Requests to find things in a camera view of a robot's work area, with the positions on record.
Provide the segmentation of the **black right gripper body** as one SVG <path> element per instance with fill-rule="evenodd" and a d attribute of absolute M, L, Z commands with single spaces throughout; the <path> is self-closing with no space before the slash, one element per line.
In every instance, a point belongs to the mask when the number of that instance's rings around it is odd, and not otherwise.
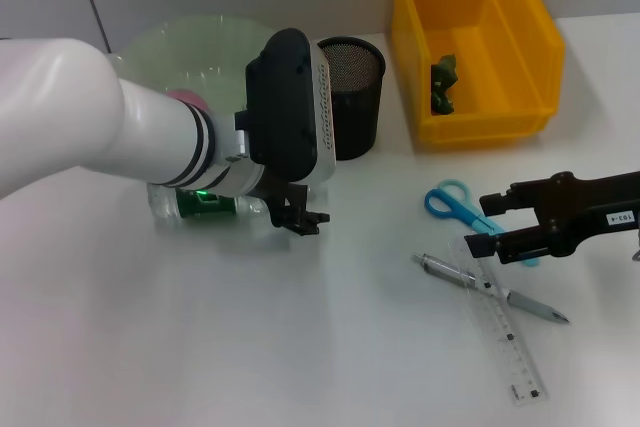
<path fill-rule="evenodd" d="M 639 228 L 639 174 L 584 180 L 570 172 L 545 182 L 536 217 L 553 257 L 573 254 L 583 241 Z"/>

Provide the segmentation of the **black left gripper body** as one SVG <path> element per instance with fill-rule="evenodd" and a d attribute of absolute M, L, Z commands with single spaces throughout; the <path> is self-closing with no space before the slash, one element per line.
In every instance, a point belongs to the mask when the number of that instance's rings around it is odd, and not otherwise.
<path fill-rule="evenodd" d="M 265 170 L 258 182 L 258 197 L 265 201 L 288 203 L 294 207 L 305 208 L 308 186 L 290 183 L 270 170 Z"/>

